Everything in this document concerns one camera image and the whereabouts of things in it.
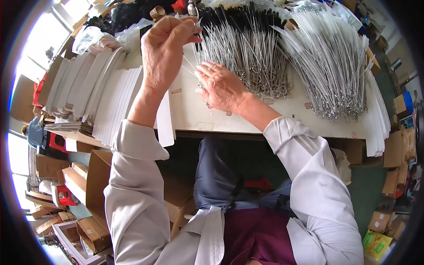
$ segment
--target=bundle of brushes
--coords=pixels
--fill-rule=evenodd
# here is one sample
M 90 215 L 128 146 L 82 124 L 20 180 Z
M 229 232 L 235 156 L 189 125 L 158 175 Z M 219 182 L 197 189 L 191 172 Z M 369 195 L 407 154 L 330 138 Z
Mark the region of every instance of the bundle of brushes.
M 201 44 L 193 45 L 197 63 L 218 62 L 236 73 L 256 95 L 273 99 L 290 96 L 288 60 L 281 38 L 271 26 L 283 28 L 286 20 L 271 9 L 249 5 L 199 9 L 203 27 Z
M 358 121 L 368 111 L 368 38 L 328 11 L 304 9 L 292 16 L 298 29 L 273 28 L 281 33 L 280 44 L 302 78 L 310 107 L 328 120 Z

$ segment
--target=white sleeve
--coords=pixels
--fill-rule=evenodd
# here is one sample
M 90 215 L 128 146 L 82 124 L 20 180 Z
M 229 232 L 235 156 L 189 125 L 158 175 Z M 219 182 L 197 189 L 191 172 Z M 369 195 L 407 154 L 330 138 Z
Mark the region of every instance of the white sleeve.
M 155 160 L 169 158 L 152 128 L 121 122 L 112 146 L 105 212 L 116 264 L 154 264 L 169 242 L 164 183 Z
M 318 238 L 326 263 L 363 264 L 350 194 L 327 141 L 285 117 L 271 121 L 264 136 L 293 182 L 290 207 L 311 236 Z

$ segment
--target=maroon shirt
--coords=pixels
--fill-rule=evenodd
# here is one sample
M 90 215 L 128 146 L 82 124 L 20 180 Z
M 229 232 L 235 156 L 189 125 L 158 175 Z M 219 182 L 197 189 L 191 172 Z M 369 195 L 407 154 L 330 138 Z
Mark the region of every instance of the maroon shirt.
M 221 265 L 296 265 L 287 232 L 289 218 L 274 209 L 231 210 L 225 214 L 225 252 Z

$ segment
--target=yellow bag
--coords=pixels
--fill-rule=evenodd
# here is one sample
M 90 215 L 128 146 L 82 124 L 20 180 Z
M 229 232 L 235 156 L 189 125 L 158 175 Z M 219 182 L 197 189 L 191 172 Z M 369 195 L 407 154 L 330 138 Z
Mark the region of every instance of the yellow bag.
M 364 240 L 362 240 L 364 254 L 373 257 L 375 260 L 379 260 L 383 253 L 386 251 L 387 247 L 390 245 L 391 241 L 391 237 L 368 229 Z

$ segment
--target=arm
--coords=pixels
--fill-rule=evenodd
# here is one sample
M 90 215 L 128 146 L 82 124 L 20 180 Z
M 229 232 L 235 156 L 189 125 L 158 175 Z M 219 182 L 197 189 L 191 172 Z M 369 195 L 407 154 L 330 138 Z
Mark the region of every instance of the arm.
M 239 114 L 263 132 L 293 182 L 290 207 L 318 238 L 327 264 L 363 263 L 349 191 L 327 141 L 254 97 L 224 66 L 203 62 L 196 75 L 204 85 L 197 92 L 210 106 Z
M 143 84 L 115 136 L 109 185 L 104 190 L 116 264 L 153 264 L 169 241 L 164 184 L 155 163 L 169 154 L 158 143 L 153 124 L 179 72 L 182 46 L 200 42 L 193 36 L 194 19 L 185 20 L 189 21 L 165 17 L 142 38 Z

